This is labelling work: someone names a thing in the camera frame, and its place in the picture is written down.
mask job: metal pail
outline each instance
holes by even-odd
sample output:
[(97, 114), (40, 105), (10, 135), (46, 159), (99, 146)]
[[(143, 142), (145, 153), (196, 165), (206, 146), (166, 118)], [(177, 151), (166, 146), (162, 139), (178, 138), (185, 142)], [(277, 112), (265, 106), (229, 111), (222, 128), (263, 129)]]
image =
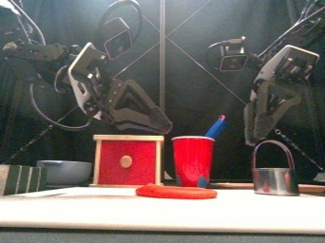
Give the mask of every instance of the metal pail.
[[(265, 143), (275, 143), (284, 149), (288, 155), (289, 168), (257, 168), (257, 152), (261, 145)], [(252, 157), (252, 170), (256, 194), (276, 196), (300, 195), (292, 153), (281, 142), (267, 140), (258, 144)]]

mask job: table surface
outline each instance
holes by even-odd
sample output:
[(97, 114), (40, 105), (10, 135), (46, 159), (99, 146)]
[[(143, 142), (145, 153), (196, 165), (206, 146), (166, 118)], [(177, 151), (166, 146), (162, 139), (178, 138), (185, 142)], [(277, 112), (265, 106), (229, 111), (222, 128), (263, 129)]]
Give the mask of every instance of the table surface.
[(217, 190), (213, 199), (137, 196), (137, 188), (75, 187), (0, 197), (0, 227), (149, 232), (325, 234), (325, 194)]

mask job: plastic cup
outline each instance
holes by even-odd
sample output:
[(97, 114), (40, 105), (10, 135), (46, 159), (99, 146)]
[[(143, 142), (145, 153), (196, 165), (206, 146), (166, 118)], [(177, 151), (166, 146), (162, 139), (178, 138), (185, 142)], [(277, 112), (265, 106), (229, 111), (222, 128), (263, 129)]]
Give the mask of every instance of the plastic cup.
[(182, 136), (172, 139), (177, 184), (184, 187), (209, 186), (214, 139)]

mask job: wooden box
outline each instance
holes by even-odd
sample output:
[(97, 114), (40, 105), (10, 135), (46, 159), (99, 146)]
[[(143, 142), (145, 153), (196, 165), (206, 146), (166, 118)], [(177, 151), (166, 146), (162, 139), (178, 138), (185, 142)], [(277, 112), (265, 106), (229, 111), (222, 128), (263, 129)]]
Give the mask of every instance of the wooden box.
[(94, 135), (91, 186), (139, 186), (162, 182), (164, 136)]

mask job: blue marker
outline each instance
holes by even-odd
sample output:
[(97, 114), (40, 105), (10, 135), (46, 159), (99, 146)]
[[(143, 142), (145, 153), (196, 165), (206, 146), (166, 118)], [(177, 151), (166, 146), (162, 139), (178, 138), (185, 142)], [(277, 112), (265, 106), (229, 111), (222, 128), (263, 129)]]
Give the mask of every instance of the blue marker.
[(218, 137), (218, 135), (221, 134), (221, 132), (224, 131), (225, 127), (226, 127), (226, 116), (221, 115), (218, 118), (218, 121), (214, 123), (214, 125), (212, 126), (206, 137), (216, 139)]

